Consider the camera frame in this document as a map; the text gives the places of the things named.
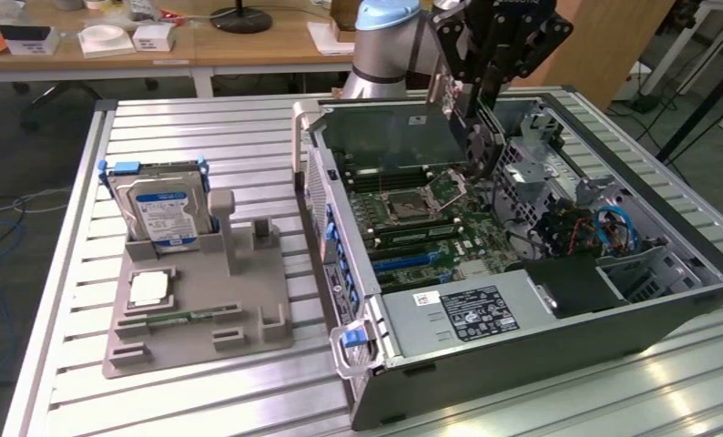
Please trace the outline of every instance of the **white sticker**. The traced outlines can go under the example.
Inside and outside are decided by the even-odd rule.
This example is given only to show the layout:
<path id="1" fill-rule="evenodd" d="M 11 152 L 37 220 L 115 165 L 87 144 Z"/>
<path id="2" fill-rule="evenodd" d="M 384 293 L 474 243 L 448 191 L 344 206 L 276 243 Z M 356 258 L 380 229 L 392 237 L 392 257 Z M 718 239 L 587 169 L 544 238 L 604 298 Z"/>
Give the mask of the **white sticker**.
<path id="1" fill-rule="evenodd" d="M 439 303 L 439 290 L 435 291 L 427 291 L 426 293 L 418 293 L 414 294 L 412 297 L 415 298 L 415 304 L 418 307 L 422 307 L 423 305 L 431 305 L 434 303 Z"/>
<path id="2" fill-rule="evenodd" d="M 410 126 L 426 125 L 426 120 L 426 116 L 412 116 L 410 117 Z"/>
<path id="3" fill-rule="evenodd" d="M 180 246 L 196 241 L 193 216 L 184 211 L 188 195 L 183 191 L 141 194 L 136 197 L 143 225 L 160 246 Z"/>
<path id="4" fill-rule="evenodd" d="M 187 66 L 191 63 L 187 59 L 156 59 L 155 66 Z"/>

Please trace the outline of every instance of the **blue cable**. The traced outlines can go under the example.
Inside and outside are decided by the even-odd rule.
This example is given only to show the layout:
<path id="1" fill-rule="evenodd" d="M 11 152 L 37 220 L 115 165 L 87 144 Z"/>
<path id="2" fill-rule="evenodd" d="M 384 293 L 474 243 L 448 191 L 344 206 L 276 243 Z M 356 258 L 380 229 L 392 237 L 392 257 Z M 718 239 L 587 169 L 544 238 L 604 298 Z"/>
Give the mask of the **blue cable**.
<path id="1" fill-rule="evenodd" d="M 16 223 L 15 221 L 5 221 L 5 220 L 0 220 L 0 225 L 8 225 L 13 227 L 17 231 L 17 236 L 15 238 L 15 241 L 12 242 L 9 247 L 0 252 L 0 259 L 1 259 L 4 256 L 7 256 L 7 254 L 9 254 L 9 252 L 12 252 L 12 250 L 20 245 L 20 242 L 23 241 L 23 225 L 20 223 Z"/>
<path id="2" fill-rule="evenodd" d="M 5 299 L 1 295 L 0 295 L 0 310 L 1 310 L 3 318 L 5 319 L 7 331 L 9 332 L 9 338 L 11 338 L 9 350 L 7 351 L 5 356 L 0 360 L 0 370 L 1 370 L 7 362 L 12 359 L 12 356 L 16 351 L 16 343 L 17 343 L 16 333 L 12 329 L 12 320 L 9 319 L 9 311 L 7 310 Z"/>
<path id="3" fill-rule="evenodd" d="M 630 235 L 631 235 L 631 241 L 634 243 L 634 249 L 636 250 L 639 248 L 639 236 L 638 236 L 635 228 L 634 228 L 634 222 L 631 221 L 631 217 L 628 216 L 628 214 L 626 213 L 623 208 L 615 207 L 615 206 L 611 206 L 611 205 L 599 208 L 595 211 L 595 214 L 594 214 L 594 225 L 595 225 L 595 228 L 598 229 L 598 236 L 599 236 L 599 239 L 602 240 L 602 242 L 608 246 L 612 245 L 612 242 L 610 241 L 610 239 L 607 237 L 607 233 L 602 229 L 602 212 L 612 212 L 612 213 L 615 213 L 615 214 L 618 214 L 620 216 L 620 218 L 626 222 L 626 226 L 628 227 L 626 229 L 626 232 L 628 232 Z"/>

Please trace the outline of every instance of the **black pole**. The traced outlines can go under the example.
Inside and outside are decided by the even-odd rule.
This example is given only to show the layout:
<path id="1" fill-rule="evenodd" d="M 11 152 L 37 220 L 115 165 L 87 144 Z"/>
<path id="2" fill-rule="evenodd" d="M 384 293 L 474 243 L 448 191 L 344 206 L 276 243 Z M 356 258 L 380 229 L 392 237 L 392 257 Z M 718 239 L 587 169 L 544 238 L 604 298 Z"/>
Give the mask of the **black pole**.
<path id="1" fill-rule="evenodd" d="M 684 139 L 688 137 L 690 132 L 692 132 L 692 129 L 696 128 L 699 123 L 702 123 L 703 118 L 710 113 L 712 108 L 716 105 L 716 102 L 719 102 L 720 98 L 723 97 L 723 79 L 716 84 L 715 89 L 707 96 L 707 98 L 703 100 L 702 104 L 696 108 L 695 112 L 692 113 L 692 116 L 690 116 L 688 121 L 686 121 L 686 124 L 682 125 L 682 128 L 676 131 L 675 135 L 672 136 L 672 139 L 668 140 L 668 143 L 666 143 L 666 146 L 663 146 L 662 152 L 658 154 L 655 158 L 659 159 L 660 162 L 663 162 L 671 155 L 675 153 L 676 148 L 684 141 Z"/>

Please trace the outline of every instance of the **circuit board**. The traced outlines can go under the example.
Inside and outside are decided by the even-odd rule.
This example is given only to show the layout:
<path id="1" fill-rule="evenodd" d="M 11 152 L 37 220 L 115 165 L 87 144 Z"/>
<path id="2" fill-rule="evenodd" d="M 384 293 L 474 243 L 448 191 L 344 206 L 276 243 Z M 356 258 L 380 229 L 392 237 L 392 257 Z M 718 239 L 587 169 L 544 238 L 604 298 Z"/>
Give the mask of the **circuit board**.
<path id="1" fill-rule="evenodd" d="M 520 258 L 480 193 L 451 168 L 419 187 L 356 192 L 350 203 L 383 292 L 494 275 Z"/>

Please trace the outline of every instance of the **hard drive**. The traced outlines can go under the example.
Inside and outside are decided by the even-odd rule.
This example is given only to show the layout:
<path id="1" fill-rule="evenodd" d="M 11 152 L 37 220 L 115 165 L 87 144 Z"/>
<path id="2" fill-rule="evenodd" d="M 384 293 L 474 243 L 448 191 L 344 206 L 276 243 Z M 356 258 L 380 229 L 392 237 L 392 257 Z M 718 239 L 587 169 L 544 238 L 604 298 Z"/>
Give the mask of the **hard drive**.
<path id="1" fill-rule="evenodd" d="M 209 213 L 207 161 L 99 165 L 132 241 L 151 240 L 159 253 L 197 249 L 197 236 L 216 230 Z"/>

